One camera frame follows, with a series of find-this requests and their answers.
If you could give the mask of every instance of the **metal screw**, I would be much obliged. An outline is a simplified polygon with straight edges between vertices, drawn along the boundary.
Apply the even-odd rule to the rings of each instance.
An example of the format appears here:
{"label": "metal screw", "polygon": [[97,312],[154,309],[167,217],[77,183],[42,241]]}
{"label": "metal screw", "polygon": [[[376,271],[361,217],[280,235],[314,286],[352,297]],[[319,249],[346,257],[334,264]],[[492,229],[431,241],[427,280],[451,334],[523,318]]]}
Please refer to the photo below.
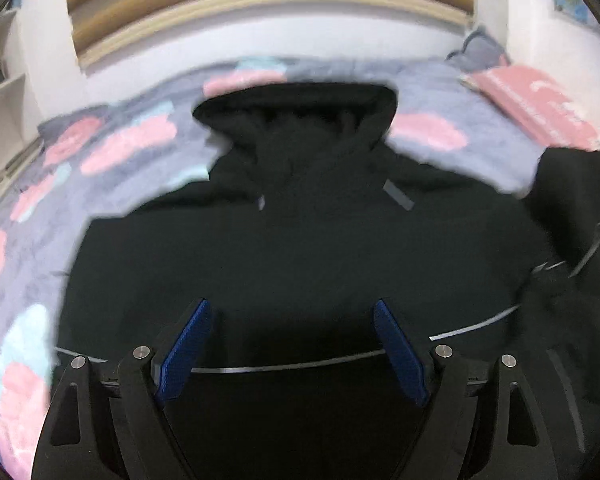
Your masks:
{"label": "metal screw", "polygon": [[509,354],[504,354],[500,360],[507,368],[513,368],[517,364],[516,358]]}
{"label": "metal screw", "polygon": [[451,357],[453,355],[454,351],[451,349],[451,346],[447,346],[447,345],[438,345],[436,346],[436,354],[438,354],[440,357]]}
{"label": "metal screw", "polygon": [[85,362],[87,362],[87,359],[85,359],[81,355],[78,355],[78,357],[74,357],[74,360],[71,361],[71,368],[75,368],[76,370],[78,368],[82,368]]}
{"label": "metal screw", "polygon": [[148,346],[142,345],[142,346],[139,346],[139,347],[137,347],[137,348],[134,349],[134,357],[136,359],[144,359],[150,353],[151,353],[151,350],[149,350]]}

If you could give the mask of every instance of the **black jacket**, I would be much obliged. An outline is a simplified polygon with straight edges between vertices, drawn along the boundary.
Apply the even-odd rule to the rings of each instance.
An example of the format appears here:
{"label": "black jacket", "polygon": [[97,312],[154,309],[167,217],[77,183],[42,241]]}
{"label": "black jacket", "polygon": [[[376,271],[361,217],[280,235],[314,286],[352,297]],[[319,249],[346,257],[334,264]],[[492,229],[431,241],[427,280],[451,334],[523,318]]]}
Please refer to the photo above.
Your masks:
{"label": "black jacket", "polygon": [[378,349],[381,298],[427,347],[511,307],[552,255],[544,231],[513,197],[389,150],[395,107],[365,84],[201,104],[195,118],[234,147],[209,182],[91,223],[58,344],[119,359],[204,297],[216,325],[203,365],[289,364]]}
{"label": "black jacket", "polygon": [[546,150],[525,205],[564,261],[529,287],[526,302],[542,307],[521,312],[525,326],[561,346],[600,401],[600,152]]}

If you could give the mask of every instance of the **black hoodie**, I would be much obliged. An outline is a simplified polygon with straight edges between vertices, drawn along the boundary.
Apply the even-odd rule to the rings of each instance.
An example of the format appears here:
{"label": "black hoodie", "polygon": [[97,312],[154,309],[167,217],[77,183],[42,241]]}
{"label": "black hoodie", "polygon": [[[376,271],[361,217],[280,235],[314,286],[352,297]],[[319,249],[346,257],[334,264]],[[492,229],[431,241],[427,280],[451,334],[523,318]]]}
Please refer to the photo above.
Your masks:
{"label": "black hoodie", "polygon": [[277,365],[379,349],[381,298],[425,345],[510,308],[550,257],[544,231],[515,198],[388,149],[395,109],[368,84],[201,104],[194,117],[233,148],[209,182],[91,223],[58,345],[117,360],[204,297],[216,321],[203,365]]}

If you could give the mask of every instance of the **fabric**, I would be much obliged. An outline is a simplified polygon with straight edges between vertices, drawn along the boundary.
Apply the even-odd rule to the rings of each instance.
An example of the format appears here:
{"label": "fabric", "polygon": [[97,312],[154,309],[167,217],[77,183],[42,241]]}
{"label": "fabric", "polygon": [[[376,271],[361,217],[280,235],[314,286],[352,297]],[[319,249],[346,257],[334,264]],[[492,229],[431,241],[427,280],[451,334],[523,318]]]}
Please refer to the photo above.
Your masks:
{"label": "fabric", "polygon": [[104,173],[125,162],[135,152],[168,144],[177,133],[176,125],[166,114],[148,118],[138,126],[124,128],[110,136],[80,165],[80,171],[83,175]]}
{"label": "fabric", "polygon": [[[545,338],[538,338],[536,331],[528,330],[526,321],[531,321],[528,314],[544,308],[547,291],[546,283],[530,283],[525,287],[521,306],[512,316],[435,343],[449,345],[454,352],[473,359],[489,361],[505,353],[513,355],[540,407],[552,443],[558,478],[576,480],[581,477],[583,466],[600,448],[600,402],[587,397],[586,365],[574,366],[565,347],[557,345],[564,339],[551,330],[550,323],[559,322],[558,316],[551,319],[547,315],[541,319],[542,324],[536,325],[540,330],[549,331]],[[558,368],[562,365],[567,373],[563,374],[562,370],[558,373],[554,355],[558,356]]]}
{"label": "fabric", "polygon": [[49,387],[29,368],[12,363],[0,399],[0,455],[14,480],[29,480],[38,436],[49,406]]}
{"label": "fabric", "polygon": [[91,223],[58,346],[120,359],[193,296],[218,317],[208,367],[377,349],[379,298],[408,310],[410,338],[510,307],[550,254],[544,233],[513,197],[389,150],[395,107],[393,91],[361,84],[270,85],[200,105],[194,116],[234,147],[209,182]]}
{"label": "fabric", "polygon": [[165,411],[200,480],[388,480],[423,414],[384,355],[307,370],[195,375]]}
{"label": "fabric", "polygon": [[[39,343],[34,326],[21,327],[21,343],[32,359],[26,365],[50,384],[50,364],[47,370],[37,366],[48,362],[48,354],[54,352],[50,341],[56,338],[66,279],[90,219],[124,216],[156,196],[189,182],[208,180],[208,171],[230,144],[227,138],[193,120],[191,110],[205,99],[207,82],[236,70],[284,73],[292,82],[365,81],[388,85],[398,92],[399,113],[408,117],[408,130],[400,127],[405,123],[398,124],[397,136],[385,138],[392,150],[467,174],[502,192],[525,192],[533,181],[542,147],[485,98],[459,84],[460,70],[442,60],[259,57],[191,70],[124,102],[77,110],[39,126],[43,153],[0,201],[0,236],[4,235],[4,248],[0,243],[0,254],[4,255],[0,256],[0,356],[11,354],[7,335],[18,320],[30,323],[26,316],[30,306],[42,305],[48,313],[45,343]],[[427,119],[419,121],[419,114]],[[110,149],[103,150],[107,139],[120,131],[137,131],[143,121],[163,115],[168,118],[158,124],[161,129],[152,137],[155,142],[140,145],[133,138],[132,149],[121,142],[108,144]],[[176,126],[177,133],[166,141],[161,135],[169,132],[168,123]],[[439,130],[436,124],[445,127]],[[459,135],[448,136],[451,129]],[[464,147],[460,146],[462,139],[466,141]],[[107,164],[104,171],[83,174],[81,165],[95,152],[101,153],[96,158],[100,163],[114,163]],[[120,152],[126,158],[119,157]],[[40,187],[50,176],[52,189]],[[21,207],[14,215],[16,219],[11,220],[18,203]],[[20,373],[22,368],[13,370]],[[0,389],[3,377],[0,372]],[[19,420],[33,419],[23,413]],[[1,449],[7,453],[10,448]],[[3,463],[16,460],[1,452],[0,458]]]}
{"label": "fabric", "polygon": [[285,73],[277,70],[237,69],[229,75],[206,82],[204,92],[205,97],[215,97],[251,86],[284,82],[286,82]]}
{"label": "fabric", "polygon": [[473,73],[466,81],[475,86],[542,146],[597,150],[600,134],[560,85],[541,70],[525,65]]}
{"label": "fabric", "polygon": [[564,341],[587,364],[589,396],[600,399],[600,152],[548,149],[525,204],[550,232],[573,290],[540,312],[560,320]]}

